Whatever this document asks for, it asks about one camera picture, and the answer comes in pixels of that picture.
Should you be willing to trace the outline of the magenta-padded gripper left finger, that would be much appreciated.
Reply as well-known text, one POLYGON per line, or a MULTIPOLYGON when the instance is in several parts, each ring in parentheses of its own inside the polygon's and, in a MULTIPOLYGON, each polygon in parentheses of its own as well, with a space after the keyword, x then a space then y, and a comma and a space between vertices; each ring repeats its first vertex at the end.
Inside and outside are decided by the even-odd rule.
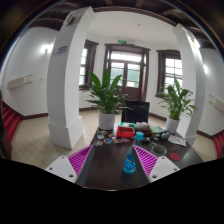
POLYGON ((46 168, 46 171, 79 186, 83 186, 85 184, 93 156, 93 146, 89 145, 69 157, 65 155, 58 157, 46 168))

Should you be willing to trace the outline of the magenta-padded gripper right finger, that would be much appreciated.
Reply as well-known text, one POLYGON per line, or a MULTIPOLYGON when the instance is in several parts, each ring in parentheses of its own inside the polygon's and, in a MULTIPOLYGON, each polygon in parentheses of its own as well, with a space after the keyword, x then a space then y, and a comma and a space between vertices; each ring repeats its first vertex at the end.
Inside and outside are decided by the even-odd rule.
POLYGON ((157 157, 136 145, 134 145, 134 150, 150 183, 179 171, 179 168, 166 156, 157 157))

